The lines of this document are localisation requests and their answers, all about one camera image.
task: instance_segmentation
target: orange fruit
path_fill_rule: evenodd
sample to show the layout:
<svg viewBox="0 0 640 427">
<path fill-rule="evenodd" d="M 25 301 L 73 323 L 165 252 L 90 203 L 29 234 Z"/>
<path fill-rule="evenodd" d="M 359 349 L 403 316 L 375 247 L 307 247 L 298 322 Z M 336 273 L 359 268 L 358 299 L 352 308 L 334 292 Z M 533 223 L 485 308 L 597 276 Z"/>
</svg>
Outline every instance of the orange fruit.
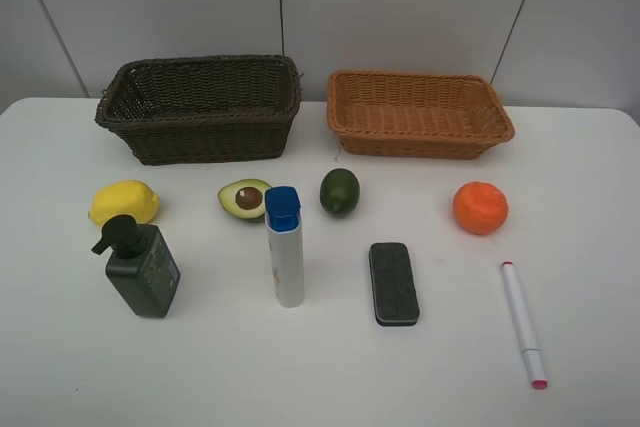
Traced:
<svg viewBox="0 0 640 427">
<path fill-rule="evenodd" d="M 453 198 L 453 215 L 467 232 L 487 235 L 500 228 L 509 215 L 509 205 L 493 184 L 469 182 Z"/>
</svg>

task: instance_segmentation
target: bottle label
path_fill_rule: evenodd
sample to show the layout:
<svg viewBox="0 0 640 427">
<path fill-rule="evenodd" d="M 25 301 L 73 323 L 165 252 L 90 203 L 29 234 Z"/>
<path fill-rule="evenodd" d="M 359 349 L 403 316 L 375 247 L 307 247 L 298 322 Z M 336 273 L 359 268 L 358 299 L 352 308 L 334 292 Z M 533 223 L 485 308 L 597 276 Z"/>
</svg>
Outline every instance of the bottle label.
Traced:
<svg viewBox="0 0 640 427">
<path fill-rule="evenodd" d="M 180 274 L 160 235 L 156 236 L 140 275 L 159 300 L 176 288 Z"/>
<path fill-rule="evenodd" d="M 273 247 L 271 246 L 271 240 L 269 240 L 269 253 L 273 259 Z M 280 298 L 280 277 L 278 276 L 278 266 L 271 262 L 271 271 L 273 272 L 273 287 L 276 291 L 276 297 Z"/>
</svg>

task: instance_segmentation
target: bottle nozzle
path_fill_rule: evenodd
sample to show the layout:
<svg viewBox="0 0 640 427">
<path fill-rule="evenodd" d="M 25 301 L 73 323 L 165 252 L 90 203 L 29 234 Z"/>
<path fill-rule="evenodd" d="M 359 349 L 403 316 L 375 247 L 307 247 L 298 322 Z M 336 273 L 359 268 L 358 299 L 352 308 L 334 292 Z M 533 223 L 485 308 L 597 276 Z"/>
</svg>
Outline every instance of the bottle nozzle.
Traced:
<svg viewBox="0 0 640 427">
<path fill-rule="evenodd" d="M 107 250 L 107 247 L 111 247 L 111 242 L 109 242 L 108 240 L 106 240 L 104 237 L 101 238 L 98 243 L 96 245 L 94 245 L 91 248 L 91 252 L 93 252 L 94 254 L 102 254 L 105 250 Z"/>
</svg>

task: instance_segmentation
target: lemon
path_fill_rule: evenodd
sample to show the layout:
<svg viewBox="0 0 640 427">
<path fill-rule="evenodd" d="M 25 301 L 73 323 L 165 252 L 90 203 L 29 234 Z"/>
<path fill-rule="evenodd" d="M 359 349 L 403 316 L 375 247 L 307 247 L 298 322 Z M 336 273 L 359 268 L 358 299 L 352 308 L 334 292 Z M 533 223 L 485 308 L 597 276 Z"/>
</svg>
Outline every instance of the lemon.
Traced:
<svg viewBox="0 0 640 427">
<path fill-rule="evenodd" d="M 146 224 L 158 212 L 160 199 L 144 182 L 123 180 L 100 190 L 91 202 L 89 218 L 102 226 L 116 215 L 128 214 Z"/>
</svg>

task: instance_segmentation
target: plastic fruit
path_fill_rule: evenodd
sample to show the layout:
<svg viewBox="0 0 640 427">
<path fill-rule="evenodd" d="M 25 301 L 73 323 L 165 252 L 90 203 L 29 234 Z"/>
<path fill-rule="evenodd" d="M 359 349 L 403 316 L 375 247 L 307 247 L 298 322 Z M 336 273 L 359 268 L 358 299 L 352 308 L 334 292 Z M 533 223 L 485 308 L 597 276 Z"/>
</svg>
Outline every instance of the plastic fruit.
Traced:
<svg viewBox="0 0 640 427">
<path fill-rule="evenodd" d="M 469 182 L 453 198 L 453 215 L 460 226 L 476 235 L 495 232 L 509 215 L 509 205 L 493 184 Z"/>
<path fill-rule="evenodd" d="M 264 193 L 270 188 L 264 180 L 239 180 L 220 189 L 218 200 L 222 208 L 234 217 L 260 220 L 265 212 Z"/>
<path fill-rule="evenodd" d="M 320 204 L 334 217 L 344 217 L 358 205 L 360 182 L 347 169 L 333 169 L 322 180 Z"/>
<path fill-rule="evenodd" d="M 127 214 L 138 224 L 146 224 L 158 212 L 160 199 L 139 180 L 123 180 L 100 190 L 91 202 L 89 218 L 102 226 L 116 215 Z"/>
</svg>

